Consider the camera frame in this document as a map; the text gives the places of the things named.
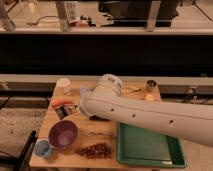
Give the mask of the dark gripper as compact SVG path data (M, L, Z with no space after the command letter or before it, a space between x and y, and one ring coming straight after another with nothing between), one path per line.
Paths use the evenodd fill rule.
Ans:
M55 112L60 120L77 112L77 106L75 104L60 105L55 109Z

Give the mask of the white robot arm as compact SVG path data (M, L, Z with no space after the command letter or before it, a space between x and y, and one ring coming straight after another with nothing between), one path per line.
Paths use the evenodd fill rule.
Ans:
M122 87L119 77L104 74L81 95L80 112L213 147L213 106L131 99Z

